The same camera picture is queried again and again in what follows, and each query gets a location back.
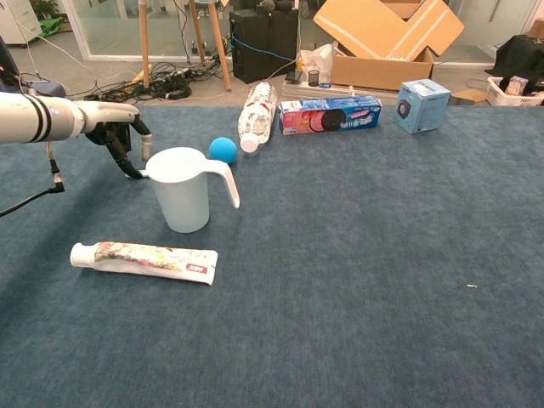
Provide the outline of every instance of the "white pitcher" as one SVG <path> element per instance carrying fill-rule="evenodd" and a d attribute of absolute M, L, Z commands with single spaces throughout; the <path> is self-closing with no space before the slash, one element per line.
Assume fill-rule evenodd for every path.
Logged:
<path fill-rule="evenodd" d="M 240 197 L 228 164 L 208 160 L 189 147 L 166 149 L 152 156 L 145 166 L 168 226 L 176 232 L 194 232 L 210 218 L 207 173 L 223 176 L 235 208 Z"/>

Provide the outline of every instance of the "oreo box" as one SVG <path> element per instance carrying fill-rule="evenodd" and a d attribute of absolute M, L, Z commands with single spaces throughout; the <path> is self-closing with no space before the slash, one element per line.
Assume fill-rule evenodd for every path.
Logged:
<path fill-rule="evenodd" d="M 373 96 L 281 102 L 280 129 L 297 134 L 375 128 L 381 110 L 380 99 Z"/>
<path fill-rule="evenodd" d="M 394 121 L 409 134 L 436 129 L 444 119 L 450 94 L 448 89 L 430 79 L 403 82 Z"/>

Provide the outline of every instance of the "white basket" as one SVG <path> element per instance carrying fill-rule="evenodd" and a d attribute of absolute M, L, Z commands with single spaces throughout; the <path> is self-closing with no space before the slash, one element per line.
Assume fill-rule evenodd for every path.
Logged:
<path fill-rule="evenodd" d="M 487 101 L 493 106 L 538 106 L 544 100 L 544 96 L 506 95 L 499 88 L 501 80 L 498 76 L 487 78 Z"/>

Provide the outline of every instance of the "green plant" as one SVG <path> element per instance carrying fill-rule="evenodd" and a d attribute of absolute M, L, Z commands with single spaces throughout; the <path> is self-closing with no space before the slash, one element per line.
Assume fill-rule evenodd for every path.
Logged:
<path fill-rule="evenodd" d="M 50 20 L 59 11 L 54 0 L 31 0 L 31 5 L 40 20 Z"/>

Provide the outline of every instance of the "robotic arm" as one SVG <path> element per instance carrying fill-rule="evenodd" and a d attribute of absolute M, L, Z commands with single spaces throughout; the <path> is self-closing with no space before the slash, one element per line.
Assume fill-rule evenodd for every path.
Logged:
<path fill-rule="evenodd" d="M 129 126 L 141 135 L 141 157 L 147 161 L 152 135 L 132 105 L 0 93 L 0 144 L 51 142 L 85 133 L 95 144 L 106 146 L 127 176 L 141 179 L 127 158 Z"/>

